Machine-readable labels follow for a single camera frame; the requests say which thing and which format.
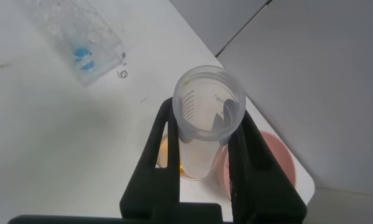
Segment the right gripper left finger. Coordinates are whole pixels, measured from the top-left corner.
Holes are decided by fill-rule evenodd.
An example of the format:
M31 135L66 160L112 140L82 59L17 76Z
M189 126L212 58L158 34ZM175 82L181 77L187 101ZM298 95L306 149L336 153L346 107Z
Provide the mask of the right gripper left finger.
M164 129L168 129L165 168L157 168ZM132 177L119 202L123 219L149 220L156 205L180 202L180 153L172 99L165 100L156 115L149 137Z

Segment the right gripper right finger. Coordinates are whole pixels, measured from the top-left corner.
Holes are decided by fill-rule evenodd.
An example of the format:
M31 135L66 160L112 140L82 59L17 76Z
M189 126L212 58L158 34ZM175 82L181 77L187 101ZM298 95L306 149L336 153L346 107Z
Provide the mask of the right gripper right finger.
M234 223L302 223L306 205L245 112L228 142Z

